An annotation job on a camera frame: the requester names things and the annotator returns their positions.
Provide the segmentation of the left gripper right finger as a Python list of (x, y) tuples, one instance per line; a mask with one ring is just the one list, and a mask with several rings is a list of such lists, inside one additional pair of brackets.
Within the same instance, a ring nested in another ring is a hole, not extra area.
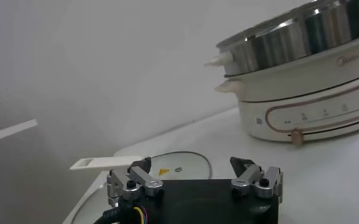
[(261, 199), (277, 197), (279, 203), (283, 201), (283, 172), (279, 167), (271, 166), (264, 171), (252, 160), (237, 157), (231, 157), (230, 164), (236, 175), (230, 182), (234, 194), (239, 197), (255, 194)]

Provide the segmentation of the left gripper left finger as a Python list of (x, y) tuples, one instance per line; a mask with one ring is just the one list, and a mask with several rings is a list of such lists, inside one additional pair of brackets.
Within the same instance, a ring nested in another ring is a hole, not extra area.
[(164, 195), (162, 180), (149, 175), (152, 167), (150, 157), (115, 165), (107, 174), (107, 196), (111, 207), (134, 205), (145, 198), (160, 200)]

